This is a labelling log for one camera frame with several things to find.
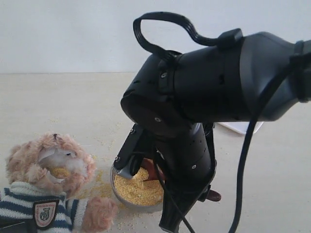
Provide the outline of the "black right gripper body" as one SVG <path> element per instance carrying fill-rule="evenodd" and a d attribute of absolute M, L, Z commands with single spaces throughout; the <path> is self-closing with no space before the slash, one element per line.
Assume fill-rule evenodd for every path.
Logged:
<path fill-rule="evenodd" d="M 159 154 L 156 164 L 165 176 L 160 228 L 177 233 L 182 219 L 197 201 L 204 202 L 216 171 L 213 143 L 214 123 L 194 123 L 175 128 L 153 123 L 146 129 L 153 134 Z"/>

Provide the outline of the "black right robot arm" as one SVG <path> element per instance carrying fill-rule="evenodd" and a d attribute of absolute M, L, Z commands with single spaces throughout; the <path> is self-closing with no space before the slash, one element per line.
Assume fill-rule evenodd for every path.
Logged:
<path fill-rule="evenodd" d="M 242 210 L 243 175 L 255 125 L 275 121 L 298 102 L 311 100 L 311 43 L 271 33 L 222 34 L 213 46 L 189 53 L 157 48 L 121 99 L 134 122 L 115 168 L 131 177 L 133 157 L 147 156 L 164 200 L 160 228 L 176 233 L 197 201 L 205 201 L 216 171 L 213 125 L 248 122 L 237 172 L 236 207 Z"/>

